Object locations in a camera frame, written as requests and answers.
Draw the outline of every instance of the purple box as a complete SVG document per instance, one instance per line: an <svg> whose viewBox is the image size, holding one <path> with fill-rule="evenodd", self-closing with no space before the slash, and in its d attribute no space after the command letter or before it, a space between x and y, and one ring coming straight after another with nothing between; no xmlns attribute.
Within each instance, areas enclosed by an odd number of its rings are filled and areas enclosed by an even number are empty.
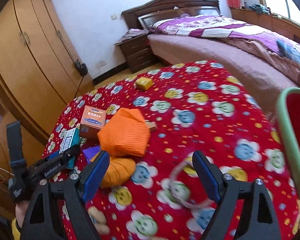
<svg viewBox="0 0 300 240"><path fill-rule="evenodd" d="M91 147L88 149L83 150L83 154L87 159L88 164L91 163L91 158L94 157L98 152L101 151L100 146Z"/></svg>

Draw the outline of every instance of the orange cloth bag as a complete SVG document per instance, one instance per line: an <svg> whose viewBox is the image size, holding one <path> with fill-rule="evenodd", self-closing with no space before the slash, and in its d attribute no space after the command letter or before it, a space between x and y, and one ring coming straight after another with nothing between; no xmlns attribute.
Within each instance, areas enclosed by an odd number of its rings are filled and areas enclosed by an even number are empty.
<svg viewBox="0 0 300 240"><path fill-rule="evenodd" d="M139 109L120 108L98 132L102 150L110 156L135 155L143 157L150 130Z"/></svg>

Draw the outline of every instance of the window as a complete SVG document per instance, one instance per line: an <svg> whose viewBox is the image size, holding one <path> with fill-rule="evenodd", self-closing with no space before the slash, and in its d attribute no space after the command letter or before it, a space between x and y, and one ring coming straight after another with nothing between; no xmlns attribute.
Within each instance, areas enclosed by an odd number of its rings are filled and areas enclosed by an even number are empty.
<svg viewBox="0 0 300 240"><path fill-rule="evenodd" d="M300 24L300 11L292 0L266 0L266 6L271 8L272 13Z"/></svg>

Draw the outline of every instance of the red wire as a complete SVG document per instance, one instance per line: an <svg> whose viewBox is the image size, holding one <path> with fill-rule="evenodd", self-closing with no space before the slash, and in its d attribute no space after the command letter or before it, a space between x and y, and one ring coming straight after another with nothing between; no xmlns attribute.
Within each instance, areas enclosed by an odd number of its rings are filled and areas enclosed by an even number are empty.
<svg viewBox="0 0 300 240"><path fill-rule="evenodd" d="M3 150L3 148L2 148L1 143L0 143L0 147L1 147L1 149L2 149L3 155L4 155L4 157L5 157L5 159L6 159L6 162L7 162L7 165L8 165L8 178L6 178L6 179L3 180L3 181L0 181L0 184L1 184L1 183L6 182L6 181L9 179L9 176L10 176L10 169L9 169L9 162L8 162L8 159L7 159L7 157L6 157L5 153L4 153L4 150Z"/></svg>

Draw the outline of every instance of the human hand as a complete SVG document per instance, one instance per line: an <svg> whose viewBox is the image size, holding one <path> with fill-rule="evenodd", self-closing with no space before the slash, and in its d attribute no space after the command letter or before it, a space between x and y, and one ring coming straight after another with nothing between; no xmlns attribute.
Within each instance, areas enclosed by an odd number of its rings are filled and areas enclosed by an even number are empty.
<svg viewBox="0 0 300 240"><path fill-rule="evenodd" d="M23 220L25 219L26 211L28 209L30 201L21 201L16 205L16 219L18 222L18 226L21 228L23 224Z"/></svg>

